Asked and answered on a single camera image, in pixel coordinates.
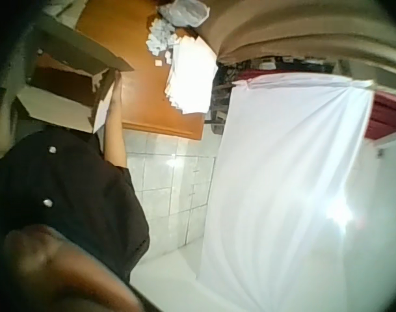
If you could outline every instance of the plastic bag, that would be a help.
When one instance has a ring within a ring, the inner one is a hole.
[[[174,26],[198,27],[208,18],[209,7],[198,0],[175,0],[160,6],[159,12]]]

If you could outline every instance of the hand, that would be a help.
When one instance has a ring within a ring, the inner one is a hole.
[[[110,106],[122,105],[122,78],[121,73],[118,70],[114,72],[114,89],[112,90],[111,104]]]

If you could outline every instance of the floor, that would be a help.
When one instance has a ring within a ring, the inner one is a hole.
[[[243,312],[196,281],[202,239],[135,267],[131,283],[164,312]]]
[[[147,261],[204,235],[206,205],[221,136],[201,141],[125,130],[127,164],[150,226]]]

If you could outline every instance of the shirt button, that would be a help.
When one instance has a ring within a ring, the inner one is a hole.
[[[46,199],[43,201],[43,204],[44,204],[46,207],[48,207],[48,208],[51,208],[51,207],[53,206],[53,202],[52,202],[49,198],[46,198]]]

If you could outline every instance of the cardboard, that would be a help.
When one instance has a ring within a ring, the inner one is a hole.
[[[36,25],[43,53],[18,99],[33,118],[88,133],[104,123],[122,58],[50,16]]]

